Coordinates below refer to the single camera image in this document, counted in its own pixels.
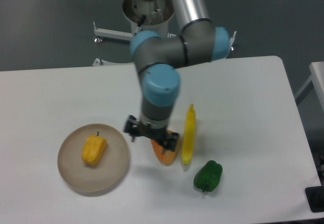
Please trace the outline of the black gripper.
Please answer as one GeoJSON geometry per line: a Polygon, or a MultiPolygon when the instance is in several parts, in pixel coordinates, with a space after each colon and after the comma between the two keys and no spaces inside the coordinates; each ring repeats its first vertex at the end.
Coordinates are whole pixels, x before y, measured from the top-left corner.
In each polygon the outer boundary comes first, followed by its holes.
{"type": "Polygon", "coordinates": [[[175,152],[179,140],[179,134],[173,131],[167,131],[167,125],[153,125],[152,123],[142,123],[135,116],[129,115],[125,126],[124,133],[131,137],[131,142],[135,141],[136,137],[146,137],[154,140],[162,147],[162,153],[165,151],[175,152]]]}

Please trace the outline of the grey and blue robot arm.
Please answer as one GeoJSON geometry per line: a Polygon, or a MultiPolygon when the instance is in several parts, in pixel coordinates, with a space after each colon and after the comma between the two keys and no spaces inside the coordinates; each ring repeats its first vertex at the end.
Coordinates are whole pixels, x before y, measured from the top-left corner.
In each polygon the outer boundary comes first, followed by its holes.
{"type": "Polygon", "coordinates": [[[177,70],[226,58],[235,37],[212,24],[204,0],[124,0],[123,10],[137,25],[130,55],[142,91],[141,115],[129,116],[124,132],[175,151],[179,135],[167,128],[180,90],[177,70]]]}

